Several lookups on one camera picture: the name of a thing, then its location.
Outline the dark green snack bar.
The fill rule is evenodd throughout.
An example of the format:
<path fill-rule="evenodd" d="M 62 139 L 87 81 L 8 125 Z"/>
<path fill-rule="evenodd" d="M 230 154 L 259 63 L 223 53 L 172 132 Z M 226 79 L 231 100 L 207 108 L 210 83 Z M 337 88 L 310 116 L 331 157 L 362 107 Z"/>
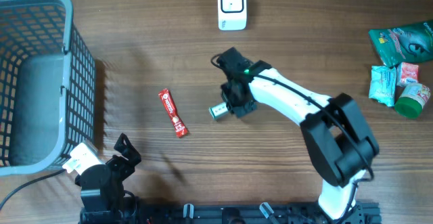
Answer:
<path fill-rule="evenodd" d="M 227 109 L 227 104 L 225 102 L 222 102 L 213 107 L 209 107 L 208 110 L 213 120 L 218 120 L 229 113 L 229 110 Z"/>

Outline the red Nescafe sachet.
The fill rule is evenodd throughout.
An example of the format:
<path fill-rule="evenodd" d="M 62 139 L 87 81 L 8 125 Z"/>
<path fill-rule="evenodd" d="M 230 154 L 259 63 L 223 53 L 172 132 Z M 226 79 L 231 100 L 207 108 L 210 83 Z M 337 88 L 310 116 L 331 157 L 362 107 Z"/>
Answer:
<path fill-rule="evenodd" d="M 183 136 L 186 136 L 189 131 L 181 118 L 178 115 L 176 105 L 173 101 L 172 95 L 168 89 L 163 89 L 158 94 L 162 104 L 164 105 L 164 108 L 168 114 L 168 117 L 170 118 L 170 121 L 172 122 L 176 136 L 178 138 L 182 138 Z"/>

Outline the mint wet wipes packet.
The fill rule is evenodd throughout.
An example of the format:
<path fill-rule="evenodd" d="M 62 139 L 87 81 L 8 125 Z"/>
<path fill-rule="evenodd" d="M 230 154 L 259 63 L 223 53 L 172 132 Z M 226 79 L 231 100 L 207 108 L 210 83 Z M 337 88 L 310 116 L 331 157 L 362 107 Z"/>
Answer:
<path fill-rule="evenodd" d="M 369 98 L 388 107 L 394 107 L 396 89 L 396 68 L 371 67 Z"/>

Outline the small orange white packet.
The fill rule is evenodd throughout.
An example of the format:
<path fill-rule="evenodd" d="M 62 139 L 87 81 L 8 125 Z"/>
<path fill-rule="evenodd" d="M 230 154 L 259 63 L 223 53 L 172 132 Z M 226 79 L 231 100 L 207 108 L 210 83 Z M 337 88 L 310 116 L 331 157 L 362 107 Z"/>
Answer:
<path fill-rule="evenodd" d="M 396 85 L 406 87 L 408 84 L 417 83 L 418 74 L 418 65 L 402 62 L 396 69 Z"/>

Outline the green lid jar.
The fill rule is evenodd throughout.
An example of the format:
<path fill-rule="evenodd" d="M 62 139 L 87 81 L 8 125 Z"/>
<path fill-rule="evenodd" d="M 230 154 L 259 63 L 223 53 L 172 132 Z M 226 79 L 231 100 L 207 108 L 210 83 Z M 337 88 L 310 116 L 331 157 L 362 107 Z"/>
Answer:
<path fill-rule="evenodd" d="M 421 83 L 408 84 L 397 99 L 394 109 L 402 116 L 416 119 L 431 96 L 431 90 Z"/>

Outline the green 3M gloves packet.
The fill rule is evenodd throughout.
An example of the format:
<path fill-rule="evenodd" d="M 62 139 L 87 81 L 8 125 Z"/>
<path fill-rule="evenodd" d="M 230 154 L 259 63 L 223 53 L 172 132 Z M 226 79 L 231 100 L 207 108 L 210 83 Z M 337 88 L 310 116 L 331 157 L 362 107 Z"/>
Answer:
<path fill-rule="evenodd" d="M 382 63 L 389 67 L 432 60 L 432 20 L 368 32 Z"/>

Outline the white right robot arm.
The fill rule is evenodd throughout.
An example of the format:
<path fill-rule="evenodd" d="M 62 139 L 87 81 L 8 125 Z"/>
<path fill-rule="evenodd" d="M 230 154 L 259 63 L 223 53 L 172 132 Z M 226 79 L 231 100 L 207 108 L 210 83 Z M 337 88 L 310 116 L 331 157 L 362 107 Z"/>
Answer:
<path fill-rule="evenodd" d="M 226 113 L 242 117 L 257 103 L 272 107 L 300 127 L 311 162 L 323 180 L 318 207 L 331 223 L 354 214 L 360 183 L 371 182 L 378 143 L 356 101 L 345 93 L 330 97 L 312 92 L 282 76 L 264 61 L 218 58 L 227 82 L 222 84 Z"/>

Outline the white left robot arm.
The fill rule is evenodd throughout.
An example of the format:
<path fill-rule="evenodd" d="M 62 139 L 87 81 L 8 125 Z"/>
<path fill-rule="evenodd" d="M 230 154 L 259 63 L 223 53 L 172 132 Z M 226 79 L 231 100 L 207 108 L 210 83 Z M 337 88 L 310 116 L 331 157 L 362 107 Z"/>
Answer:
<path fill-rule="evenodd" d="M 84 205 L 79 219 L 82 224 L 139 222 L 139 201 L 124 188 L 123 181 L 135 172 L 141 154 L 124 133 L 114 149 L 118 156 L 89 167 L 75 179 Z"/>

